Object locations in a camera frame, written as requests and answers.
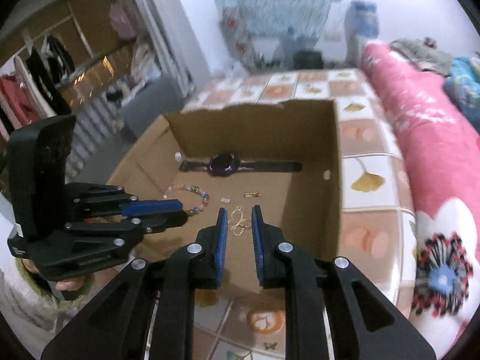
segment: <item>watch face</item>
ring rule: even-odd
[[[233,154],[219,154],[212,158],[208,170],[213,176],[228,176],[239,168],[240,161]]]

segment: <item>cardboard box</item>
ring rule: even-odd
[[[341,218],[340,156],[335,104],[289,100],[280,104],[242,104],[221,110],[197,110],[160,116],[138,140],[109,180],[141,199],[162,199],[168,186],[198,186],[210,195],[204,212],[181,228],[147,235],[137,254],[150,261],[167,258],[195,240],[198,230],[213,225],[218,210],[241,207],[244,218],[259,204],[264,220],[314,257],[332,259],[338,248]],[[298,173],[237,173],[215,178],[206,172],[179,172],[175,152],[189,159],[210,159],[221,152],[241,159],[297,161]],[[246,198],[246,192],[260,192]],[[193,193],[176,194],[185,208],[200,204]],[[222,203],[221,198],[230,199]],[[261,288],[255,270],[251,230],[229,230],[225,278],[221,288],[248,296]]]

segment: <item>silver screw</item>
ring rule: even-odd
[[[293,245],[289,244],[288,242],[282,242],[280,245],[278,245],[278,248],[284,253],[290,253],[293,250]]]
[[[190,244],[187,250],[192,254],[197,254],[202,251],[202,245],[200,244]]]
[[[146,265],[146,262],[144,259],[134,259],[131,262],[131,267],[136,270],[145,268],[145,265]]]
[[[345,257],[337,257],[335,259],[335,265],[338,268],[346,268],[349,265],[349,260],[347,260]]]

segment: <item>beaded bracelet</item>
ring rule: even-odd
[[[208,200],[210,200],[210,197],[206,192],[203,192],[200,188],[196,187],[195,185],[185,185],[185,184],[177,184],[177,185],[172,185],[169,186],[166,189],[166,194],[163,195],[163,197],[166,199],[169,194],[173,193],[174,191],[188,191],[188,192],[193,192],[196,193],[197,195],[200,195],[202,197],[202,204],[198,207],[193,207],[189,210],[185,210],[189,216],[194,216],[200,212],[202,212],[205,207],[208,206]]]

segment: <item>pink blanket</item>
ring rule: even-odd
[[[480,304],[480,137],[443,92],[441,76],[417,71],[384,44],[366,46],[362,69],[410,178],[417,215],[410,321],[441,358]]]

